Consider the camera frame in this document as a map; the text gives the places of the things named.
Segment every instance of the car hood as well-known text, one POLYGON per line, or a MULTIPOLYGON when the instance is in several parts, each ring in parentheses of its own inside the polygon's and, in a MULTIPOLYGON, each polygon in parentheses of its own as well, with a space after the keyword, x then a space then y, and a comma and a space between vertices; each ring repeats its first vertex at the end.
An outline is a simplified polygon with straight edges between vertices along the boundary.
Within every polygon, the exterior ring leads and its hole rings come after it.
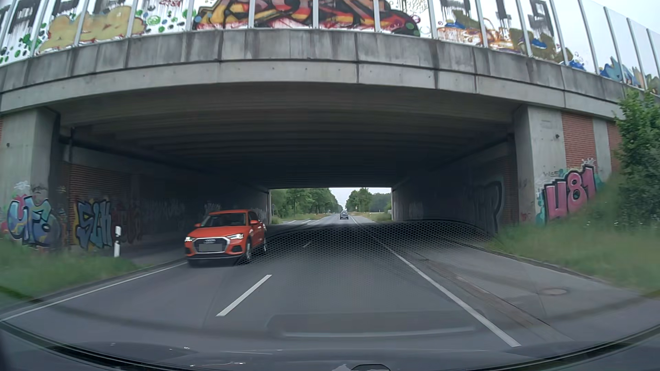
MULTIPOLYGON (((140 343, 94 342, 50 349, 60 353, 67 347, 93 351, 118 360, 167 368, 226 371, 438 371, 505 366, 536 360, 529 356, 494 351, 435 349, 246 349, 197 353, 140 343)), ((34 360, 34 356, 24 359, 34 360)))
POLYGON ((250 227, 248 226, 214 226, 214 227, 197 228, 194 231, 190 232, 188 236, 192 238, 219 237, 219 236, 229 236, 231 234, 237 234, 237 233, 248 233, 249 230, 250 227))

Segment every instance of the orange car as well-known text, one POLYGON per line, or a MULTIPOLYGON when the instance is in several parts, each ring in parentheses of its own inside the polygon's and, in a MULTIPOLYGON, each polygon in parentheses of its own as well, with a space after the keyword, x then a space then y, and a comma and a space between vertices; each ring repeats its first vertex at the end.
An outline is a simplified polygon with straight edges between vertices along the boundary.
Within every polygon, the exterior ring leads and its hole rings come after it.
POLYGON ((184 242, 190 266, 203 260, 218 259, 247 263, 255 248, 266 252, 266 226, 254 211, 214 211, 195 227, 184 242))

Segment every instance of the car grille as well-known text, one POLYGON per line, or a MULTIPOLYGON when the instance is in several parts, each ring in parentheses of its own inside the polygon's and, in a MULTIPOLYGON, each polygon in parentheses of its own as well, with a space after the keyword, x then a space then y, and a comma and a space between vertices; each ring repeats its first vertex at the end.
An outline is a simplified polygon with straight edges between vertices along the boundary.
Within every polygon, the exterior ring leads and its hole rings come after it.
POLYGON ((224 238, 201 238, 195 240, 197 252, 223 252, 227 248, 224 238))

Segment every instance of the white lane marking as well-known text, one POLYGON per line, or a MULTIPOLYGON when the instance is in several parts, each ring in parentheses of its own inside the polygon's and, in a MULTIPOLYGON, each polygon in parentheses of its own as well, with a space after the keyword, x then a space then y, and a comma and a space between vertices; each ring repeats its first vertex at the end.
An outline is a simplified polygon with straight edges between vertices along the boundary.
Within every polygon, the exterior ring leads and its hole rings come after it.
POLYGON ((452 294, 448 289, 444 288, 441 284, 437 283, 436 281, 433 281, 433 279, 429 276, 427 276, 424 272, 420 271, 417 267, 415 267, 410 261, 407 261, 404 259, 401 255, 397 254, 392 250, 391 248, 388 248, 387 246, 385 247, 386 249, 389 250, 389 252, 393 253, 401 259, 402 262, 406 263, 413 271, 417 272, 422 278, 427 280, 431 285, 434 285, 438 290, 442 291, 443 294, 447 295, 450 299, 452 299, 456 304, 458 304, 461 308, 465 309, 466 312, 470 313, 477 321, 481 322, 484 326, 486 326, 489 330, 491 330, 495 335, 497 335, 500 339, 504 340, 505 343, 507 343, 511 347, 520 347, 520 343, 518 343, 513 337, 510 337, 506 332, 502 331, 499 327, 497 327, 494 323, 489 321, 487 318, 479 314, 476 310, 474 310, 471 306, 469 306, 466 302, 462 301, 458 296, 452 294))
POLYGON ((24 315, 24 314, 32 313, 32 312, 35 312, 36 310, 44 309, 44 308, 48 308, 49 306, 53 306, 53 305, 56 305, 56 304, 60 304, 60 303, 64 303, 64 302, 68 302, 69 300, 72 300, 72 299, 75 299, 75 298, 80 298, 81 296, 85 296, 85 295, 87 295, 87 294, 91 294, 91 293, 96 292, 96 291, 105 290, 106 288, 110 288, 110 287, 113 287, 113 286, 121 285, 122 283, 131 282, 132 280, 135 280, 135 279, 140 279, 140 278, 142 278, 142 277, 155 275, 156 273, 160 273, 160 272, 163 272, 163 271, 167 271, 168 269, 176 268, 176 267, 179 267, 180 265, 184 265, 184 264, 186 264, 186 263, 181 263, 181 264, 173 265, 173 266, 171 266, 171 267, 167 267, 167 268, 159 269, 159 270, 157 270, 157 271, 149 272, 149 273, 144 274, 144 275, 141 275, 141 276, 133 277, 132 279, 126 279, 126 280, 124 280, 124 281, 120 281, 120 282, 113 283, 112 285, 107 285, 107 286, 99 287, 99 288, 96 288, 96 289, 94 289, 94 290, 87 291, 87 292, 83 292, 83 293, 81 293, 81 294, 78 294, 78 295, 75 295, 75 296, 71 296, 71 297, 66 298, 66 299, 58 300, 57 302, 52 302, 52 303, 50 303, 50 304, 46 304, 46 305, 43 305, 43 306, 38 306, 37 308, 33 308, 33 309, 30 309, 30 310, 26 310, 26 311, 24 311, 24 312, 17 313, 17 314, 15 314, 15 315, 13 315, 13 316, 9 316, 9 317, 7 317, 7 318, 3 318, 3 319, 0 320, 0 322, 9 321, 9 320, 11 320, 12 318, 16 318, 16 317, 22 316, 22 315, 24 315))
POLYGON ((232 309, 236 308, 238 304, 241 304, 243 300, 245 300, 251 293, 254 292, 261 284, 266 282, 267 279, 271 278, 273 275, 265 275, 262 279, 259 280, 259 282, 255 283, 254 286, 250 287, 247 291, 245 291, 241 296, 238 297, 238 299, 234 300, 233 303, 229 304, 227 308, 223 309, 222 312, 216 314, 216 317, 224 317, 229 312, 232 311, 232 309))

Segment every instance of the red brick wall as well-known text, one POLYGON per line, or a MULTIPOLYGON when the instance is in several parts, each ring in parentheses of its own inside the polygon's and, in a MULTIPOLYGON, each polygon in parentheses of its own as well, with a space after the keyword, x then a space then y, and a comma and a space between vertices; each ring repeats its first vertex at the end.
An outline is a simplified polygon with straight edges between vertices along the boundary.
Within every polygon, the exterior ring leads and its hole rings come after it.
POLYGON ((621 143, 621 134, 618 132, 616 124, 613 122, 607 123, 607 137, 610 142, 610 154, 612 156, 612 171, 617 172, 621 168, 621 163, 619 159, 614 154, 614 151, 618 148, 621 143))
POLYGON ((596 140, 593 137, 591 117, 562 112, 564 125, 564 145, 566 146, 566 166, 569 169, 582 169, 583 160, 593 159, 598 167, 596 140))

